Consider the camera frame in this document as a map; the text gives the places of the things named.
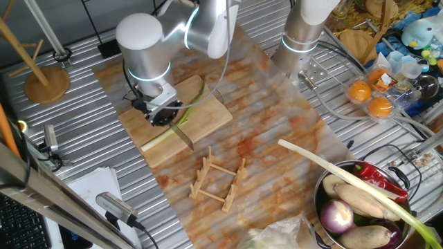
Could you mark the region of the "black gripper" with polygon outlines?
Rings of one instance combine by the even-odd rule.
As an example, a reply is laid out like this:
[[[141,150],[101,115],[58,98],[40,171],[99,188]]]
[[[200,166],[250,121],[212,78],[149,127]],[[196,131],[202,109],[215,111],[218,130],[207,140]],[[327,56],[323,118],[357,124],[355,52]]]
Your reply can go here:
[[[177,107],[181,107],[183,103],[180,100],[175,100],[169,103],[168,107],[173,107],[173,109],[162,109],[160,110],[150,121],[152,126],[164,127],[173,121],[179,110]]]

